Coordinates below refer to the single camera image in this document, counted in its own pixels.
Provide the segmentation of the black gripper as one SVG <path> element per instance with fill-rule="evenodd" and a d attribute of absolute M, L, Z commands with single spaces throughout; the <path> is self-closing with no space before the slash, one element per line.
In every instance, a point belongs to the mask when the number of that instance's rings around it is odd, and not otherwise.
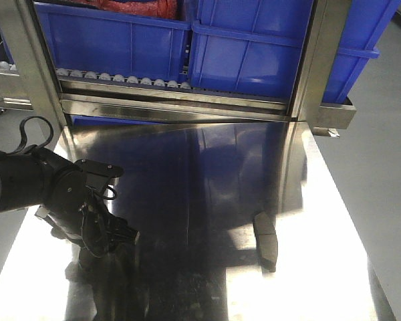
<path fill-rule="evenodd" d="M 122 243 L 135 245 L 140 232 L 109 212 L 105 201 L 116 199 L 110 186 L 122 167 L 93 160 L 38 160 L 42 173 L 41 206 L 45 221 L 94 257 L 111 253 Z"/>

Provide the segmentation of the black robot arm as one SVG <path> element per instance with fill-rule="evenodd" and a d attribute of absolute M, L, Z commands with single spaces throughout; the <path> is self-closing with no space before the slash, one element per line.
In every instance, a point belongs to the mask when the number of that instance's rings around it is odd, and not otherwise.
<path fill-rule="evenodd" d="M 93 160 L 73 163 L 46 148 L 0 151 L 0 213 L 39 205 L 56 237 L 102 257 L 123 243 L 136 244 L 140 236 L 105 204 L 106 190 L 123 173 Z"/>

